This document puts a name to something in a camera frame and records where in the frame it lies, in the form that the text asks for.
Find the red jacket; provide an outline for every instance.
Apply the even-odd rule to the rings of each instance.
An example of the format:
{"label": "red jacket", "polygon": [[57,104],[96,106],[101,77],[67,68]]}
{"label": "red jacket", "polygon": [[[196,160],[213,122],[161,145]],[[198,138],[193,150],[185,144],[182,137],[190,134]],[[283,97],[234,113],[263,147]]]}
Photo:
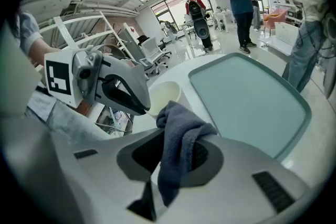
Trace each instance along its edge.
{"label": "red jacket", "polygon": [[[206,7],[205,7],[205,5],[203,4],[202,0],[189,0],[189,1],[197,1],[197,3],[199,3],[199,5],[200,5],[202,8],[206,9]],[[185,3],[185,8],[186,8],[186,10],[187,10],[187,14],[189,14],[189,1],[187,1],[187,2]]]}

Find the glossy white floor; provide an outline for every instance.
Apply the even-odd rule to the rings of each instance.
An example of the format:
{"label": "glossy white floor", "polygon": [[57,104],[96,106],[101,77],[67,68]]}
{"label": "glossy white floor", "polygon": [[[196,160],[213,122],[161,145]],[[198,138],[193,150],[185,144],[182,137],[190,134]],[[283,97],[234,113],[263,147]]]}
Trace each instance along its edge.
{"label": "glossy white floor", "polygon": [[[236,26],[229,25],[228,27],[229,33],[211,28],[214,46],[211,54],[240,52]],[[288,57],[272,48],[261,48],[262,44],[258,42],[260,35],[264,35],[263,31],[254,32],[251,28],[250,37],[258,47],[251,48],[249,56],[282,75]],[[192,36],[192,43],[190,47],[183,37],[176,44],[168,44],[167,49],[172,52],[172,57],[166,60],[169,68],[206,54],[200,40],[195,40]],[[149,86],[164,72],[166,70],[162,69],[160,75],[151,76]],[[302,139],[282,162],[283,166],[296,173],[309,186],[324,182],[336,162],[336,91],[334,90],[328,102],[322,93],[322,82],[323,74],[317,69],[314,70],[311,80],[301,93],[311,107],[312,120]]]}

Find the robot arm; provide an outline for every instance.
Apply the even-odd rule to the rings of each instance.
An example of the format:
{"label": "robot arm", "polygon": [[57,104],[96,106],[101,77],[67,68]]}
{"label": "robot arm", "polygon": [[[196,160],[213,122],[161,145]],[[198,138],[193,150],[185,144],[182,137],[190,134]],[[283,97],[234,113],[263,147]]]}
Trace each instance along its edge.
{"label": "robot arm", "polygon": [[[126,62],[103,55],[98,50],[62,50],[45,55],[45,77],[48,92],[60,101],[77,108],[85,99],[89,104],[102,103],[143,115],[150,109],[150,98],[144,68],[137,62]],[[117,81],[128,92],[118,89]]]}

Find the white cup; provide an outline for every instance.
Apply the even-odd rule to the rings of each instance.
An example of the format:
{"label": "white cup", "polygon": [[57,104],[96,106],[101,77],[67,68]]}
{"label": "white cup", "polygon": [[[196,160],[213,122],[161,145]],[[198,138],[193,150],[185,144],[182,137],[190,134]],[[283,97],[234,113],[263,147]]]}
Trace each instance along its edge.
{"label": "white cup", "polygon": [[167,81],[155,86],[150,90],[149,97],[151,99],[151,109],[148,111],[148,114],[154,119],[157,118],[159,112],[169,101],[175,101],[192,110],[182,88],[174,81]]}

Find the pink chair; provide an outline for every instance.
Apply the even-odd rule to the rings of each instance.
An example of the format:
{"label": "pink chair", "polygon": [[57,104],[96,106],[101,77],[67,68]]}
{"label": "pink chair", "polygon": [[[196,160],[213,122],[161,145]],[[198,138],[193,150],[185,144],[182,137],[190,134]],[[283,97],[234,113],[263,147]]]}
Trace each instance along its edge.
{"label": "pink chair", "polygon": [[265,29],[269,29],[269,35],[271,35],[271,29],[275,29],[275,22],[286,22],[286,14],[288,9],[277,8],[272,14],[279,13],[278,16],[269,16],[269,14],[263,14],[264,33]]}

